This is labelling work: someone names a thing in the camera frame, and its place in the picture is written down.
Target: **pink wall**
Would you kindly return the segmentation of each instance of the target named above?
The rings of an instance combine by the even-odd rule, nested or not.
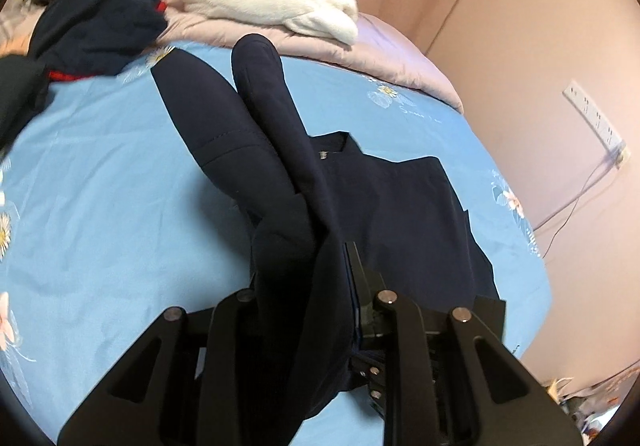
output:
[[[587,193],[546,258],[554,304],[525,363],[540,381],[600,381],[640,357],[640,5],[459,0],[428,56],[537,225],[605,155],[562,96],[578,81],[633,153]],[[568,215],[537,233],[546,249]]]

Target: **pile of clothes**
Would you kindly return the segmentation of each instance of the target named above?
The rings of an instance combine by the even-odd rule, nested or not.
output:
[[[52,0],[26,54],[0,58],[0,148],[43,111],[50,80],[115,76],[166,29],[160,0]]]

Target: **black bracket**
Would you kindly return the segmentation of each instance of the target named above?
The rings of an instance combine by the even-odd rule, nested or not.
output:
[[[244,289],[213,309],[165,310],[78,407],[58,446],[241,445],[236,343],[254,298]]]
[[[384,415],[385,446],[582,446],[571,419],[501,343],[503,301],[478,297],[473,310],[449,314],[421,308],[376,291],[382,280],[353,243],[345,253],[363,329],[364,352],[351,366]]]

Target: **floral print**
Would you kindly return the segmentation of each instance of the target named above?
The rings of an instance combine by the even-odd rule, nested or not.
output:
[[[4,193],[0,192],[2,206],[4,206]],[[5,253],[9,249],[11,243],[11,218],[8,213],[0,214],[0,262],[4,258]]]
[[[423,118],[424,115],[419,112],[415,112],[413,109],[408,109],[407,107],[416,106],[412,100],[406,98],[400,92],[390,87],[385,82],[378,81],[375,78],[371,78],[367,76],[367,81],[370,83],[376,84],[376,90],[372,90],[367,94],[369,99],[376,103],[377,106],[381,106],[382,108],[389,108],[392,104],[397,103],[398,108],[402,110],[406,114],[413,114],[414,116],[418,116],[419,118]]]
[[[493,176],[494,180],[491,184],[495,202],[500,206],[507,206],[510,209],[513,215],[514,222],[527,241],[529,252],[535,254],[536,256],[540,256],[540,250],[538,249],[538,244],[536,243],[536,235],[534,235],[531,224],[524,216],[522,204],[513,193],[513,191],[507,184],[507,181],[505,181],[502,175],[493,170]]]
[[[0,350],[6,352],[7,341],[15,342],[14,328],[9,321],[9,293],[0,293]]]
[[[169,52],[174,50],[174,47],[171,45],[167,45],[164,47],[160,47],[155,51],[149,53],[145,60],[142,63],[138,63],[130,67],[128,70],[121,72],[116,76],[116,79],[121,83],[129,83],[133,80],[147,74],[151,67],[153,67],[156,63],[158,63],[162,58],[164,58]]]
[[[10,168],[11,161],[9,159],[5,159],[0,165],[0,185],[2,185],[2,181],[4,180],[4,172],[8,171]],[[3,209],[3,211],[0,212],[0,262],[2,262],[9,249],[9,244],[11,243],[11,217],[6,210],[4,190],[0,190],[0,209]]]
[[[34,361],[25,358],[20,353],[21,344],[22,340],[20,339],[14,314],[9,309],[9,293],[0,293],[0,371],[4,374],[15,394],[30,406],[29,387],[24,379],[18,357],[31,363]]]

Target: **electrical cable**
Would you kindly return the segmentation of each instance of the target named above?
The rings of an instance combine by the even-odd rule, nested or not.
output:
[[[563,204],[561,207],[559,207],[557,210],[555,210],[553,213],[551,213],[549,216],[547,216],[542,222],[540,222],[535,228],[533,228],[534,231],[539,230],[542,226],[545,226],[551,219],[553,219],[556,215],[560,214],[561,212],[563,212],[565,209],[567,209],[569,206],[571,206],[571,204],[573,204],[575,201],[577,201],[581,196],[583,196],[585,193],[587,193],[587,191],[589,191],[591,188],[593,188],[598,182],[600,182],[602,179],[604,179],[611,170],[613,170],[613,167],[616,164],[616,160],[615,159],[611,159],[610,155],[607,155],[603,161],[601,161],[600,163],[598,163],[598,165],[596,166],[595,170],[593,172],[591,172],[591,176],[593,175],[593,173],[603,164],[608,163],[609,165],[604,169],[604,171],[598,175],[598,177],[591,182],[591,184],[589,184],[587,187],[585,187],[583,190],[581,190],[580,192],[578,192],[576,195],[574,195],[574,197],[572,197],[571,199],[569,199],[565,204]]]
[[[604,162],[607,162],[610,160],[610,155],[607,156],[606,160]],[[542,226],[544,226],[547,222],[549,222],[549,220],[551,220],[553,217],[555,217],[560,211],[564,210],[565,208],[567,208],[569,205],[571,205],[571,203],[574,203],[574,207],[571,209],[571,212],[569,213],[569,216],[566,218],[566,220],[562,223],[562,225],[556,230],[556,232],[554,233],[554,236],[551,237],[551,242],[549,242],[549,246],[548,248],[546,248],[545,254],[542,255],[542,259],[544,260],[546,257],[546,254],[549,252],[549,249],[551,249],[551,245],[553,244],[554,240],[556,239],[556,236],[558,236],[558,233],[560,233],[560,231],[562,230],[562,228],[564,228],[567,225],[567,222],[569,222],[569,219],[571,218],[571,215],[574,214],[575,209],[578,207],[578,202],[580,202],[580,198],[587,193],[588,190],[590,190],[592,187],[594,187],[598,182],[600,182],[602,179],[604,179],[606,177],[606,175],[613,169],[613,167],[615,166],[615,162],[616,160],[614,159],[613,161],[610,162],[610,165],[607,167],[607,169],[593,182],[589,185],[589,187],[587,187],[587,184],[589,184],[589,180],[591,179],[591,177],[593,177],[593,174],[596,173],[598,171],[598,168],[600,166],[603,165],[603,162],[598,163],[598,165],[596,166],[596,168],[593,169],[593,171],[589,174],[589,176],[587,177],[587,180],[584,182],[584,185],[582,186],[580,193],[578,193],[572,200],[570,200],[567,204],[565,204],[565,206],[563,206],[562,208],[560,208],[558,211],[556,211],[555,213],[551,214],[550,216],[548,216],[541,224],[539,224],[536,227],[536,230],[541,228]]]

